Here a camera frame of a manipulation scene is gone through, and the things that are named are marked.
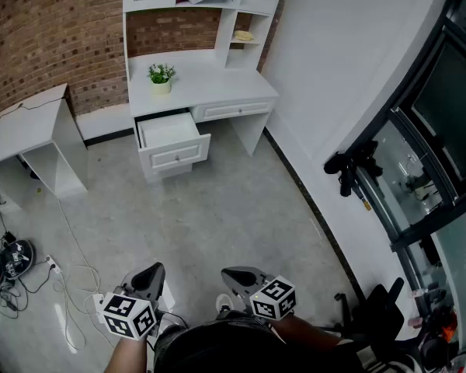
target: gray floor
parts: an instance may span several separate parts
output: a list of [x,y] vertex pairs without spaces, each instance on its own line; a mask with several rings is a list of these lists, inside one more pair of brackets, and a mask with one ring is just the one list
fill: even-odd
[[[352,294],[350,283],[267,140],[262,137],[250,158],[227,120],[203,124],[199,131],[212,133],[209,159],[195,164],[191,173],[153,185],[144,180],[133,136],[89,147],[89,192],[63,199],[62,206],[83,253],[100,274],[101,289],[112,291],[128,271],[160,261],[169,286],[167,307],[198,325],[215,317],[215,299],[227,290],[221,269],[253,265],[297,286],[300,317],[319,324],[340,319],[333,295]],[[27,207],[5,215],[5,224],[18,237],[33,240],[39,261],[52,255],[67,276],[83,259],[55,197],[40,182],[37,186],[42,191],[32,189]],[[36,288],[46,276],[47,266],[42,264],[23,278]],[[89,317],[72,305],[86,345],[73,350],[66,343],[58,278],[52,274],[37,294],[30,295],[27,310],[17,320],[0,315],[4,371],[105,368],[112,348]],[[93,289],[91,274],[74,268],[68,287]],[[87,295],[72,295],[81,309]],[[87,306],[92,311],[92,303]],[[97,327],[107,333],[98,323]],[[81,334],[71,322],[68,332],[82,348]],[[107,336],[117,343],[116,337]]]

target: office chair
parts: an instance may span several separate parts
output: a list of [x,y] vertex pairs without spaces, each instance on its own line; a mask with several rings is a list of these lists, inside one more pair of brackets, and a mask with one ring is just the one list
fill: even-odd
[[404,280],[400,277],[395,280],[390,291],[379,284],[367,300],[353,310],[353,319],[347,297],[338,293],[335,300],[342,302],[343,324],[320,328],[340,333],[343,338],[351,340],[395,340],[404,324],[404,316],[395,304],[403,286]]

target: sneaker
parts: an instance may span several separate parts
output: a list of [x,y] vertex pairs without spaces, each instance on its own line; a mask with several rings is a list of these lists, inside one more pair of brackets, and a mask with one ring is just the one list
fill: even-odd
[[231,311],[233,309],[233,301],[229,295],[223,293],[222,295],[218,295],[216,298],[216,310],[217,313],[223,311]]

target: black device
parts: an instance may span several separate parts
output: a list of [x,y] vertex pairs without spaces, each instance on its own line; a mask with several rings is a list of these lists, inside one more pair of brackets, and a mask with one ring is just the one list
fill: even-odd
[[[13,286],[15,279],[34,265],[35,249],[31,242],[6,232],[0,238],[0,296],[2,289]],[[7,306],[15,311],[12,303]]]

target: drawer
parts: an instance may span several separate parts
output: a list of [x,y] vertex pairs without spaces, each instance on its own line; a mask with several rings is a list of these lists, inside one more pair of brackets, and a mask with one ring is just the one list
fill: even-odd
[[271,111],[271,101],[260,101],[257,103],[239,103],[235,105],[199,105],[190,108],[193,119],[199,123],[225,117],[236,117],[266,113]]
[[145,175],[207,159],[210,134],[200,135],[190,113],[139,121],[135,125]]

